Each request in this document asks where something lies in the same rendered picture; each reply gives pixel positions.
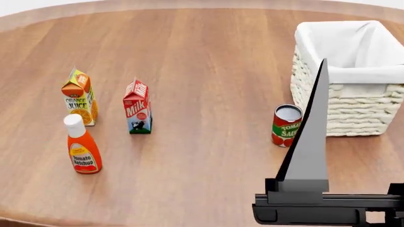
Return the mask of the tomato sauce can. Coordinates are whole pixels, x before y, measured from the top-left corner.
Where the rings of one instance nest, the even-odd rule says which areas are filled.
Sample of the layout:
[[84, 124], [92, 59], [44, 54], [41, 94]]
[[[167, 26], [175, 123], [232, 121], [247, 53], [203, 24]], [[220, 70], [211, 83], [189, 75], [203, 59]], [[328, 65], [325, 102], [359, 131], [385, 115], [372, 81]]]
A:
[[279, 147], [290, 147], [302, 122], [302, 109], [292, 104], [277, 106], [273, 116], [271, 138]]

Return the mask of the tomato ketchup bottle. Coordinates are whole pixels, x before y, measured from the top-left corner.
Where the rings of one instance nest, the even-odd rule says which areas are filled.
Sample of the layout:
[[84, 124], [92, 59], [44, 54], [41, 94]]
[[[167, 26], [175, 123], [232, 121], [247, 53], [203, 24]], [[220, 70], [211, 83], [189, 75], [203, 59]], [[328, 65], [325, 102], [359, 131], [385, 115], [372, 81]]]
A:
[[81, 174], [98, 173], [103, 167], [100, 151], [82, 116], [70, 114], [63, 122], [68, 131], [68, 153], [74, 170]]

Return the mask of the orange juice carton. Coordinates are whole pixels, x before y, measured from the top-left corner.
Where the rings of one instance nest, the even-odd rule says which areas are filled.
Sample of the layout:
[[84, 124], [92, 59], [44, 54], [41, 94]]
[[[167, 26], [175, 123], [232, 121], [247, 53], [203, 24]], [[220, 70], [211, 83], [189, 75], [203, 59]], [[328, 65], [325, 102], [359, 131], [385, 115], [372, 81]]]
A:
[[88, 75], [74, 67], [61, 92], [69, 114], [81, 115], [85, 126], [96, 124], [98, 106]]

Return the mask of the red milk carton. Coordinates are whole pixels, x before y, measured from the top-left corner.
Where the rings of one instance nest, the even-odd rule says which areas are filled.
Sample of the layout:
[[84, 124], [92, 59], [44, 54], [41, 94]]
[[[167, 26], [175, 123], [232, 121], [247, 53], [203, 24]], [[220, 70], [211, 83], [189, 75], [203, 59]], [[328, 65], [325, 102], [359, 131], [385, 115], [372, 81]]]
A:
[[129, 133], [151, 134], [153, 117], [148, 86], [134, 78], [126, 87], [122, 101]]

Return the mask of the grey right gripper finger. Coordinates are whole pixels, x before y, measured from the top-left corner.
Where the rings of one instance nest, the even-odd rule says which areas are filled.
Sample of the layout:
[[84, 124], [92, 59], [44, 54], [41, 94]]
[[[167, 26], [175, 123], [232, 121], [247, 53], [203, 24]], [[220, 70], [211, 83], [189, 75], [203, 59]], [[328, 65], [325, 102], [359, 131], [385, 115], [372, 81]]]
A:
[[326, 126], [329, 96], [328, 61], [323, 59], [304, 118], [274, 179], [267, 179], [269, 204], [319, 204], [329, 191]]

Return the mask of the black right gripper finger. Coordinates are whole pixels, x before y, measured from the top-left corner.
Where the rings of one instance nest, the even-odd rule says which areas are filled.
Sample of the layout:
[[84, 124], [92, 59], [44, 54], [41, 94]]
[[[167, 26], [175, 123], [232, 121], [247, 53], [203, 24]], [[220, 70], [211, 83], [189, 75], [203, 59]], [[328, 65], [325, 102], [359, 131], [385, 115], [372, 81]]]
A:
[[390, 183], [389, 195], [404, 195], [404, 183]]

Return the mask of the cream woven basket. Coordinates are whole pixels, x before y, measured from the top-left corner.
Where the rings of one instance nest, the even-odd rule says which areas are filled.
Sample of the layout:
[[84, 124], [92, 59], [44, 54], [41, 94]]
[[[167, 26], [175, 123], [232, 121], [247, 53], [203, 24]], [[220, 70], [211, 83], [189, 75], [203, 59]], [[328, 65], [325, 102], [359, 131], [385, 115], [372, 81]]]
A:
[[[306, 109], [315, 73], [310, 72], [298, 46], [292, 60], [290, 92], [295, 105]], [[382, 85], [375, 94], [371, 84], [329, 85], [327, 136], [384, 134], [404, 102], [404, 84]]]

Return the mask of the white cloth basket liner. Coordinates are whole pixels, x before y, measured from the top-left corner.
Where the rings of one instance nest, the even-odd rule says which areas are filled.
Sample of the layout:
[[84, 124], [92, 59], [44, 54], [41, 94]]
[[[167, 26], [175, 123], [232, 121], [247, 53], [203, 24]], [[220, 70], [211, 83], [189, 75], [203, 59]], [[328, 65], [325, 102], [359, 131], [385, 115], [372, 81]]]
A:
[[327, 60], [331, 84], [404, 84], [404, 45], [376, 20], [302, 22], [295, 41], [312, 75]]

